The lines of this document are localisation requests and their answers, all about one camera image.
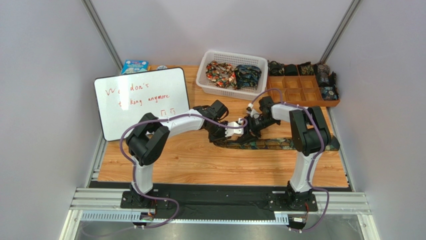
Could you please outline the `blue brown floral tie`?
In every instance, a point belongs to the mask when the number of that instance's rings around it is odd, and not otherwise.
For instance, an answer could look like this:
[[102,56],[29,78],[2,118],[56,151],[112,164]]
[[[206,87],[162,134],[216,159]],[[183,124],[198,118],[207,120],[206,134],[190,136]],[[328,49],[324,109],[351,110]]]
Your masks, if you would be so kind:
[[224,140],[213,143],[215,146],[226,149],[241,150],[296,150],[294,141],[290,137],[257,139],[247,143],[238,143],[236,140]]

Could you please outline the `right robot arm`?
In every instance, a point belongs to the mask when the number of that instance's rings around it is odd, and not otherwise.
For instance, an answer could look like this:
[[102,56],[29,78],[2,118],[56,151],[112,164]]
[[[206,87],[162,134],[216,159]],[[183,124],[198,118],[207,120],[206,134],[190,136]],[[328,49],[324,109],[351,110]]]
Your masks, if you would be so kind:
[[297,150],[294,173],[287,184],[286,204],[297,208],[312,200],[311,178],[325,147],[332,140],[321,107],[303,107],[275,103],[270,96],[259,100],[260,114],[248,113],[247,126],[237,143],[243,145],[260,139],[261,131],[282,121],[290,123],[293,146]]

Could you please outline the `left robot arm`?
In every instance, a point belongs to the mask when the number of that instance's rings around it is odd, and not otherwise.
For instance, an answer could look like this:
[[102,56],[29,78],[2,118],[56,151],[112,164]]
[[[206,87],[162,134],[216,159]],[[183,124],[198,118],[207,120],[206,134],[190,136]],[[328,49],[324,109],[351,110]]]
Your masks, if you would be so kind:
[[168,138],[197,130],[206,130],[209,141],[227,140],[228,108],[219,100],[212,105],[196,106],[184,113],[159,118],[146,113],[127,136],[125,143],[133,163],[130,192],[143,199],[153,189],[153,166],[161,156]]

